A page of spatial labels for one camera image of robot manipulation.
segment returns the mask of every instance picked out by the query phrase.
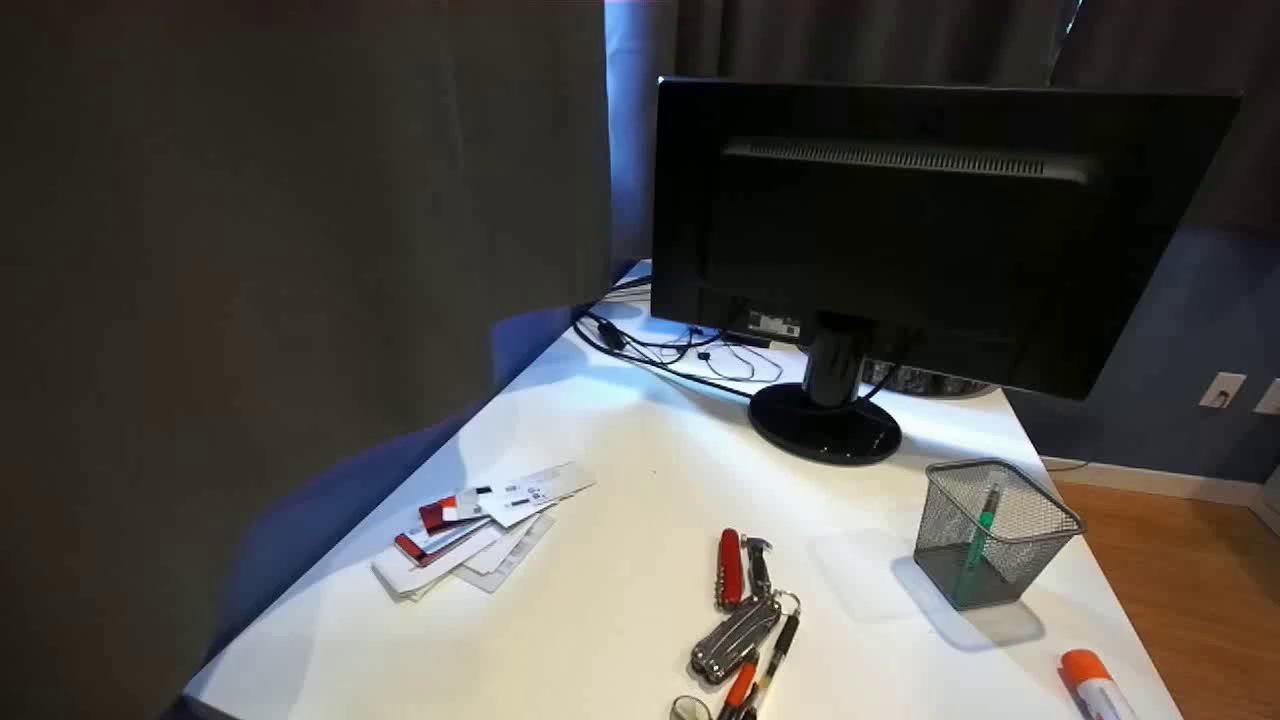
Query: gray curtain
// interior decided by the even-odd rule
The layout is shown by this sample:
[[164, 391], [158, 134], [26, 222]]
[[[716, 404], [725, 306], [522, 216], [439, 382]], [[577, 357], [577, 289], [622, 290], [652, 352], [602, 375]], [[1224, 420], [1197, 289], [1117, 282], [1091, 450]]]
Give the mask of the gray curtain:
[[849, 85], [1044, 85], [1055, 0], [685, 0], [676, 73]]
[[1280, 231], [1276, 0], [1089, 0], [1055, 85], [1239, 96], [1236, 128], [1186, 219]]
[[602, 289], [598, 35], [522, 0], [5, 13], [5, 717], [155, 717], [259, 509]]

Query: pencil cup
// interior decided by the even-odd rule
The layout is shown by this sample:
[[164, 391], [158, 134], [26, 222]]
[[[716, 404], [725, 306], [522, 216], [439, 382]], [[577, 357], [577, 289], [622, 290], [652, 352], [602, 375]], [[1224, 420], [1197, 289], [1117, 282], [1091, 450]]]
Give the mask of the pencil cup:
[[928, 467], [915, 564], [959, 613], [1019, 599], [1071, 534], [1077, 513], [1013, 463]]

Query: black monitor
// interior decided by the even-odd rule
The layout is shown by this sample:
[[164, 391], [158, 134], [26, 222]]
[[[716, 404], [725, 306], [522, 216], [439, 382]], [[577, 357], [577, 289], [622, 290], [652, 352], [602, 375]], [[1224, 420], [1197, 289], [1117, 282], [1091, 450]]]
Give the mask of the black monitor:
[[870, 463], [886, 358], [1089, 395], [1228, 96], [658, 78], [652, 310], [801, 338], [751, 395], [770, 445]]

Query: power outlet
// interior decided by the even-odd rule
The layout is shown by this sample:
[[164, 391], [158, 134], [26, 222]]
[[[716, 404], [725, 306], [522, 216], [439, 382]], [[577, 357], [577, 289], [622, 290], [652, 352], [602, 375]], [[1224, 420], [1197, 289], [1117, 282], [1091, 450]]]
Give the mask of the power outlet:
[[1242, 372], [1217, 372], [1198, 395], [1198, 409], [1217, 409], [1217, 413], [1231, 409], [1242, 381], [1247, 381]]
[[1270, 389], [1263, 391], [1263, 400], [1257, 400], [1259, 414], [1280, 414], [1280, 375], [1270, 381]]
[[1280, 463], [1270, 467], [1270, 481], [1263, 484], [1257, 513], [1280, 534]]

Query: marker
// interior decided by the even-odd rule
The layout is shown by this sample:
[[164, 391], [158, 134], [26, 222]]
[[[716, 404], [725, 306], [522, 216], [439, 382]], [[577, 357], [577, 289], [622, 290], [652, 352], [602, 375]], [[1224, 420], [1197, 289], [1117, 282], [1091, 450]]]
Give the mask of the marker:
[[1064, 652], [1064, 662], [1055, 673], [1064, 676], [1066, 693], [1077, 694], [1089, 720], [1135, 720], [1132, 703], [1122, 699], [1107, 662], [1097, 652], [1071, 649]]
[[744, 717], [744, 720], [754, 720], [754, 710], [758, 710], [758, 703], [765, 703], [765, 693], [770, 686], [774, 669], [778, 669], [778, 662], [787, 661], [787, 652], [792, 652], [795, 626], [801, 626], [801, 608], [787, 617], [785, 633], [774, 635], [770, 654], [769, 654], [769, 669], [765, 669], [765, 676], [754, 679], [754, 686], [751, 686], [751, 694], [747, 694], [747, 717]]
[[731, 613], [744, 599], [744, 549], [735, 526], [718, 531], [718, 560], [716, 560], [716, 608]]
[[725, 694], [725, 706], [718, 706], [718, 720], [735, 720], [744, 717], [747, 699], [751, 699], [751, 686], [754, 686], [754, 654], [747, 654], [731, 685], [729, 685], [729, 694]]
[[976, 531], [966, 541], [966, 550], [963, 550], [963, 566], [959, 566], [959, 584], [957, 584], [957, 605], [966, 599], [971, 590], [971, 574], [982, 566], [982, 556], [986, 556], [986, 534], [995, 526], [995, 513], [1001, 513], [1001, 497], [1004, 497], [1004, 484], [992, 484], [978, 514], [976, 514]]

